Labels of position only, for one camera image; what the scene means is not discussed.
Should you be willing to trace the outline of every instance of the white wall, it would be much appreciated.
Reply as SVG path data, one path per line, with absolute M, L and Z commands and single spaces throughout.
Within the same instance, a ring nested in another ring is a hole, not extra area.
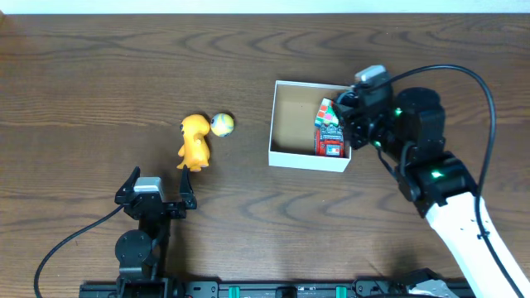
M 0 0 L 11 13 L 530 12 L 530 0 Z

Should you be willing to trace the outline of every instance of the ball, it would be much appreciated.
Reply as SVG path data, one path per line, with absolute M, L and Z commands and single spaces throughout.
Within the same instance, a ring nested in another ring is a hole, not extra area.
M 210 128 L 216 136 L 227 137 L 234 130 L 234 120 L 228 114 L 218 113 L 212 118 Z

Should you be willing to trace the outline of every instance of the cardboard box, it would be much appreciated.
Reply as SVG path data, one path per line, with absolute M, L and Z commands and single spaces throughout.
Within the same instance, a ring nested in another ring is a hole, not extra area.
M 323 98 L 334 99 L 348 86 L 276 81 L 272 106 L 268 165 L 306 170 L 343 172 L 351 160 L 315 155 L 315 116 Z

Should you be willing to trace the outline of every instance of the colorful toy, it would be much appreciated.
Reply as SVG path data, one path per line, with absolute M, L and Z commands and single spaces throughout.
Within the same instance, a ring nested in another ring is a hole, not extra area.
M 335 125 L 336 127 L 339 126 L 339 119 L 335 115 L 335 112 L 333 112 L 333 108 L 331 105 L 333 102 L 329 99 L 322 99 L 322 103 L 320 104 L 320 109 L 318 113 L 316 114 L 315 118 L 315 126 L 321 127 L 322 124 L 324 125 Z
M 212 118 L 212 132 L 219 137 L 227 137 L 234 130 L 234 120 L 230 115 L 218 113 Z
M 209 166 L 210 149 L 205 142 L 205 135 L 210 131 L 210 124 L 202 115 L 190 115 L 182 121 L 182 136 L 184 145 L 179 150 L 179 156 L 184 160 L 177 169 L 187 166 L 190 171 L 200 171 Z
M 315 154 L 317 156 L 344 157 L 345 140 L 342 127 L 322 125 L 315 134 Z

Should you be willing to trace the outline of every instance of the red toy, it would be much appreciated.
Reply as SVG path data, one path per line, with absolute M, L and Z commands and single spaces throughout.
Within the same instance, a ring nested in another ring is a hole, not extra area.
M 322 125 L 315 134 L 315 154 L 317 156 L 344 157 L 345 140 L 342 127 Z

